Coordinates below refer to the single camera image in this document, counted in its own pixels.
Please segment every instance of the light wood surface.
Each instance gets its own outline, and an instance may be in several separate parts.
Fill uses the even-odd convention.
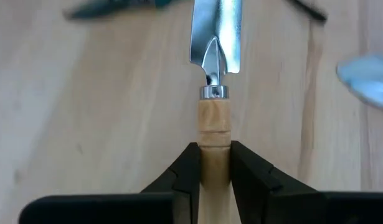
[[[3,224],[45,195],[138,192],[197,140],[192,1],[72,24],[61,10],[74,3],[0,0]],[[335,76],[383,52],[383,0],[315,3],[323,28],[285,1],[244,0],[232,139],[317,189],[383,190],[383,111]]]
[[[201,149],[199,223],[230,223],[230,100],[198,102],[198,146]]]

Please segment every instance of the wooden handle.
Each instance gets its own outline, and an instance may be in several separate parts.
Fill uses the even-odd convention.
[[[200,100],[198,129],[204,221],[229,223],[230,100]]]

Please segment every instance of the metal ferrule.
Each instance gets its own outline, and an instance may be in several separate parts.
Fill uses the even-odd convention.
[[[229,89],[227,88],[227,86],[223,86],[223,85],[203,86],[200,89],[199,98],[201,100],[228,99]]]

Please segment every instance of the silver metal tool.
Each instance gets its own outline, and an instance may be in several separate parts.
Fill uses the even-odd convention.
[[[190,61],[206,73],[201,98],[228,98],[226,73],[240,71],[242,0],[195,0]]]
[[[383,55],[368,55],[340,63],[337,73],[358,97],[383,109]]]

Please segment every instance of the wood grain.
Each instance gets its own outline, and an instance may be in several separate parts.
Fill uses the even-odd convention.
[[[198,139],[193,2],[65,21],[79,1],[0,0],[0,223],[45,195],[138,192]],[[225,78],[232,139],[317,189],[383,190],[383,111],[335,75],[383,53],[383,0],[312,2],[324,27],[285,1],[244,0],[241,73]]]
[[[201,149],[200,223],[230,223],[230,100],[198,102],[198,145]]]

